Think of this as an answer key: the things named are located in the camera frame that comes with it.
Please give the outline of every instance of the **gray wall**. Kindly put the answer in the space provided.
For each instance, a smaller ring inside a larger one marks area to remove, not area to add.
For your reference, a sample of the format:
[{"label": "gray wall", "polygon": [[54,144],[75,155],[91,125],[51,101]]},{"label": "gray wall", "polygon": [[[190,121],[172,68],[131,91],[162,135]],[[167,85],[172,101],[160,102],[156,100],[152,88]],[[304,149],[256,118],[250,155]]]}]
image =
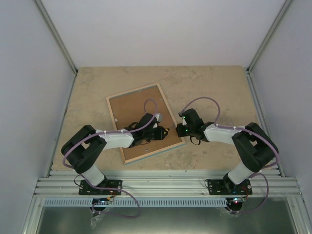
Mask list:
[{"label": "gray wall", "polygon": [[0,7],[0,227],[18,234],[74,75],[31,0]]},{"label": "gray wall", "polygon": [[43,0],[77,67],[247,67],[285,0]]},{"label": "gray wall", "polygon": [[312,216],[312,1],[296,0],[252,72],[286,175]]}]

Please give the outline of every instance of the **robotic arm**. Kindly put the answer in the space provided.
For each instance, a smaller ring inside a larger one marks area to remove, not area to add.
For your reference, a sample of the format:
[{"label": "robotic arm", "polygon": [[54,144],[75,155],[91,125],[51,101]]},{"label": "robotic arm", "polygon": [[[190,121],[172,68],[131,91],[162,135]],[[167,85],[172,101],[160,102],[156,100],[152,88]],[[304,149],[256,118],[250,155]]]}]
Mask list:
[{"label": "robotic arm", "polygon": [[[252,194],[248,177],[259,172],[267,165],[275,154],[272,149],[257,137],[242,130],[223,129],[215,126],[213,122],[204,123],[194,109],[189,109],[179,114],[183,121],[177,125],[176,131],[179,137],[190,136],[201,141],[217,141],[234,145],[241,158],[241,162],[229,171],[223,180],[209,179],[209,192],[211,195],[240,195],[241,187],[248,187],[249,194]],[[275,149],[277,147],[264,131],[256,123],[250,123],[241,128],[257,133],[266,139]]]},{"label": "robotic arm", "polygon": [[[147,142],[152,140],[163,140],[168,135],[169,129],[159,126],[159,123],[162,120],[161,114],[156,114],[151,123],[142,130],[133,131],[146,125],[152,117],[152,114],[147,113],[139,122],[134,122],[122,130],[110,132],[109,134],[104,133],[103,135],[95,136],[85,141],[84,143],[87,144],[88,147],[85,148],[83,145],[80,145],[75,148],[68,155],[68,162],[78,174],[82,174],[83,177],[94,186],[103,188],[108,187],[108,185],[109,187],[121,187],[121,181],[109,181],[95,165],[95,161],[103,150],[119,147],[132,148],[140,145],[144,140]],[[96,130],[91,125],[85,125],[62,147],[62,154],[66,155],[66,153],[78,142],[85,139],[87,136],[98,132],[103,131]],[[89,195],[91,195],[90,192],[101,195],[107,192],[92,190],[85,181],[82,181],[82,183],[84,183],[82,185],[83,189],[80,189],[79,191],[79,194],[81,195],[85,195],[86,191],[89,191]]]}]

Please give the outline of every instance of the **metal grate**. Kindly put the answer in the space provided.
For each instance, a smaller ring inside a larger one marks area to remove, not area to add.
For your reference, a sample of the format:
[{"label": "metal grate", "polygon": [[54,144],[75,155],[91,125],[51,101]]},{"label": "metal grate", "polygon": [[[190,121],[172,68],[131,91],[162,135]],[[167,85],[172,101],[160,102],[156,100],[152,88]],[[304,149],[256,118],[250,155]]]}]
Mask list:
[{"label": "metal grate", "polygon": [[[44,206],[90,207],[92,198],[46,198]],[[140,207],[226,207],[225,198],[138,198]],[[99,207],[136,207],[131,198],[115,198],[113,202],[101,202]]]}]

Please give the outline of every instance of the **framed board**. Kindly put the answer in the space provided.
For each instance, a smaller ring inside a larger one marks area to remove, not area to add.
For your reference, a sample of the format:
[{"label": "framed board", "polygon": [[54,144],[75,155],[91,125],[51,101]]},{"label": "framed board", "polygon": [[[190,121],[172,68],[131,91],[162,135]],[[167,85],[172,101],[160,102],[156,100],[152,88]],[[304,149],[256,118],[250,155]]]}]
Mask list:
[{"label": "framed board", "polygon": [[[185,144],[184,138],[179,138],[177,136],[176,119],[174,118],[159,83],[153,83],[106,98],[114,129],[122,129],[133,122],[139,122],[145,115],[143,109],[144,102],[149,98],[156,101],[158,105],[157,112],[161,113],[163,116],[160,126],[169,128],[169,134],[164,140],[151,141],[146,145],[138,145],[133,148],[121,148],[121,155],[125,164]],[[153,102],[150,101],[146,104],[146,112],[151,114],[155,112]]]}]

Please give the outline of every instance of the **wooden table surface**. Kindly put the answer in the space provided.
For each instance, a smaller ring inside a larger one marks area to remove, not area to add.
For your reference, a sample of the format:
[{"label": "wooden table surface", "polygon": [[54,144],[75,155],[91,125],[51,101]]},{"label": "wooden table surface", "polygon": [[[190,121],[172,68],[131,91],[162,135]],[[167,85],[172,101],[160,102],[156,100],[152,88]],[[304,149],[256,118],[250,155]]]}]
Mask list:
[{"label": "wooden table surface", "polygon": [[[80,68],[65,116],[53,170],[68,170],[62,165],[61,147],[82,126],[91,124],[95,129],[112,130],[106,97],[150,83],[159,82],[177,119],[178,113],[191,100],[208,96],[221,107],[220,124],[247,125],[258,122],[256,110],[241,66],[171,66],[171,67],[85,67]],[[203,99],[193,103],[204,122],[214,121],[216,105]],[[102,170],[221,170],[235,167],[240,158],[232,145],[203,142],[187,144],[127,165],[123,164],[120,150],[101,153],[96,161]]]}]

